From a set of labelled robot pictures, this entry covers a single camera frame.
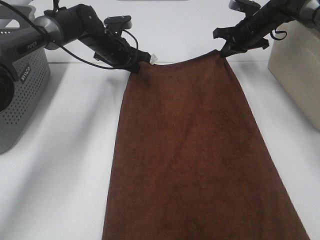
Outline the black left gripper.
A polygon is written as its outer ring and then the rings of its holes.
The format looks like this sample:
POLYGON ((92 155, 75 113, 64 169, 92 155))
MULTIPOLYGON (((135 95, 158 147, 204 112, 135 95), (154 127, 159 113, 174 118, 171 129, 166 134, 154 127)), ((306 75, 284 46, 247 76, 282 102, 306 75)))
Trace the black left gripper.
POLYGON ((114 68, 129 68, 129 71, 138 74, 140 62, 150 63, 151 55, 130 46, 127 40, 110 31, 84 31, 84 44, 93 52, 93 58, 114 68))

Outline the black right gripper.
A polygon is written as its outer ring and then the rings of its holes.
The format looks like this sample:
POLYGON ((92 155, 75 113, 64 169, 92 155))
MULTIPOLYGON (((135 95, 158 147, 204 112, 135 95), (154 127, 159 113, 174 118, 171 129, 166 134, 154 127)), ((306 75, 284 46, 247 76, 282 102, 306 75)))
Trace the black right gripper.
POLYGON ((220 50, 220 57, 227 58, 233 55, 246 53, 248 50, 268 48, 269 41, 264 38, 267 35, 270 17, 266 15, 254 15, 241 20, 233 27, 216 28, 213 38, 226 40, 220 50))

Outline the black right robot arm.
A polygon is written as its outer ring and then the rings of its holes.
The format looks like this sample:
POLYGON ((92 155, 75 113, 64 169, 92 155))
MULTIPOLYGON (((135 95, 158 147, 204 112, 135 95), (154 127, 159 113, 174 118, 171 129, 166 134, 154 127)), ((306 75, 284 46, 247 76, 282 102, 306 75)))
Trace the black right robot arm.
POLYGON ((318 0, 270 0, 260 6, 252 0, 231 0, 229 8, 245 13, 245 18, 232 27, 216 28, 213 38, 225 40, 220 56, 226 58, 253 49, 268 48, 265 38, 283 23, 298 21, 307 28, 320 28, 320 2, 318 0))

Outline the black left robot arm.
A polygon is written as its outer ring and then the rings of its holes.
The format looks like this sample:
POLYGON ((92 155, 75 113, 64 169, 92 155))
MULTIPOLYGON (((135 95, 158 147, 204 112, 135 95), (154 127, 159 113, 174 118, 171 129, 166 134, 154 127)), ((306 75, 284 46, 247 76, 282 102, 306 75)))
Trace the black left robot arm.
POLYGON ((24 82, 31 72, 18 73, 13 63, 33 52, 45 48, 64 49, 65 45, 79 40, 94 51, 94 59, 108 64, 109 70, 126 70, 131 73, 140 71, 140 62, 151 63, 148 52, 130 46, 123 32, 131 24, 131 16, 108 17, 101 21, 90 5, 78 4, 73 7, 60 7, 59 1, 53 1, 53 8, 44 11, 42 16, 30 20, 30 13, 24 13, 5 1, 0 2, 3 19, 11 20, 14 13, 23 20, 26 27, 8 29, 0 38, 0 110, 11 104, 15 94, 15 83, 24 82))

